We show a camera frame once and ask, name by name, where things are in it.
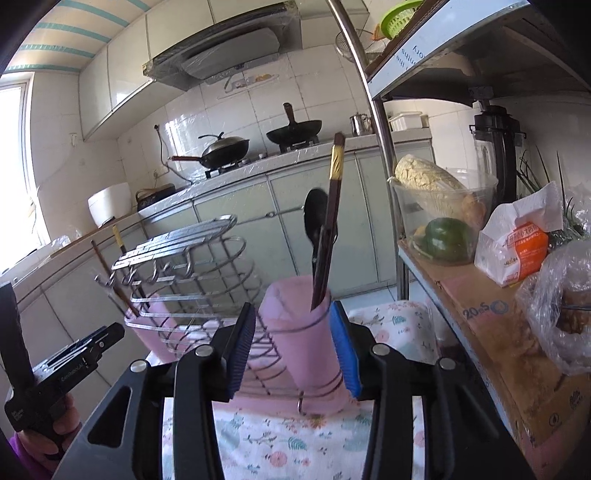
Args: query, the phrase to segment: striped ceiling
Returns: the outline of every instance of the striped ceiling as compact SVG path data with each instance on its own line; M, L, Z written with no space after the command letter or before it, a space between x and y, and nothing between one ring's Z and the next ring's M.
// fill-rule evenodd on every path
M29 33L7 72L79 72L121 30L161 0L61 0Z

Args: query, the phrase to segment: strainer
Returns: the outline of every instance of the strainer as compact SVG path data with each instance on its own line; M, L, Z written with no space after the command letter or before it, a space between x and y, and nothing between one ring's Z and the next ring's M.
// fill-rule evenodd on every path
M384 51L386 45L388 44L387 40L375 41L373 39L374 34L368 32L367 30L357 30L357 35L359 37L359 40L361 41L361 46L365 50L368 62L370 63L380 56L380 54ZM351 49L347 45L347 41L345 40L345 36L342 32L340 32L335 38L335 48L341 56L353 62L353 55L351 53Z

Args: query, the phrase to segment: food package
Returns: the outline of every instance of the food package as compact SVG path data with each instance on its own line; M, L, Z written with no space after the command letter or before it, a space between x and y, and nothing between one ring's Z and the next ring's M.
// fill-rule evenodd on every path
M537 272L548 253L546 232L563 227L563 204L552 181L539 192L499 205L478 234L474 264L506 287Z
M544 353L566 375L591 372L591 241L553 251L515 301Z

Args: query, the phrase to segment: wok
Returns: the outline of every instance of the wok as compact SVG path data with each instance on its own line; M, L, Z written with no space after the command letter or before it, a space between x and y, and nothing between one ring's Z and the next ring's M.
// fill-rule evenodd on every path
M283 108L290 123L286 127L277 128L267 132L267 138L277 145L296 145L305 142L322 128L322 120L308 120L296 122L294 110L290 103L284 103Z
M244 158L248 153L249 140L241 137L222 138L224 132L219 135L201 135L199 138L216 137L217 141L209 145L201 157L170 157L173 161L198 161L209 170L217 170L226 165L231 165Z

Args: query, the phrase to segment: purple sleeve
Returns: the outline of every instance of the purple sleeve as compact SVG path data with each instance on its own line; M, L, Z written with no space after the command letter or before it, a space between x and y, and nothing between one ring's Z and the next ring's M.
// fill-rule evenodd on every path
M51 472L33 459L22 446L21 439L15 433L10 439L10 445L17 454L21 463L29 470L35 480L51 480Z

